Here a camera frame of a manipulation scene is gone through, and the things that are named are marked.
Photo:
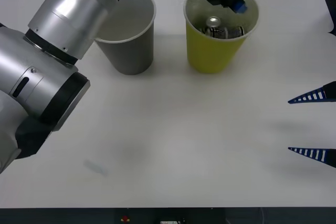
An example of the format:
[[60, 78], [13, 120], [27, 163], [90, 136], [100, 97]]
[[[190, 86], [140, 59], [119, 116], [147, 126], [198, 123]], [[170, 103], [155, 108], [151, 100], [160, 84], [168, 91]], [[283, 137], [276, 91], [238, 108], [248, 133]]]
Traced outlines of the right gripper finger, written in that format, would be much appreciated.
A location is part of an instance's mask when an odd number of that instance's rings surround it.
[[288, 150], [336, 168], [336, 149], [288, 147]]
[[324, 86], [299, 95], [288, 101], [289, 104], [299, 103], [322, 103], [322, 102], [335, 102], [335, 81], [325, 84]]

